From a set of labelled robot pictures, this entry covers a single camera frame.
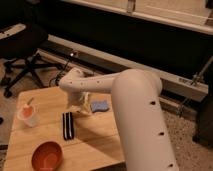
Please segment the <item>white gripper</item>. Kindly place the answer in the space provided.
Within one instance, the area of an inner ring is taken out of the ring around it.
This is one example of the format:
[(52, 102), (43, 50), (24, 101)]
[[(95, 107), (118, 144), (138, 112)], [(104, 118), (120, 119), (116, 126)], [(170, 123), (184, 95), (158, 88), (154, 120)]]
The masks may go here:
[[(80, 107), (80, 99), (82, 98), (84, 92), (68, 92), (67, 93), (67, 106), (73, 107), (77, 106)], [(82, 105), (82, 112), (84, 114), (90, 113), (90, 94), (85, 93)]]

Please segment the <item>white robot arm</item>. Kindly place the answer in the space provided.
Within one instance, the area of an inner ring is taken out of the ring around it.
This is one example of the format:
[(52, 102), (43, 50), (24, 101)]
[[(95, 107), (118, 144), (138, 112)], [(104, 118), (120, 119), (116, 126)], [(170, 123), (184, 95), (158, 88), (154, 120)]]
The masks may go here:
[(159, 102), (162, 82), (148, 70), (86, 77), (71, 69), (59, 81), (68, 103), (86, 92), (109, 93), (128, 171), (179, 171)]

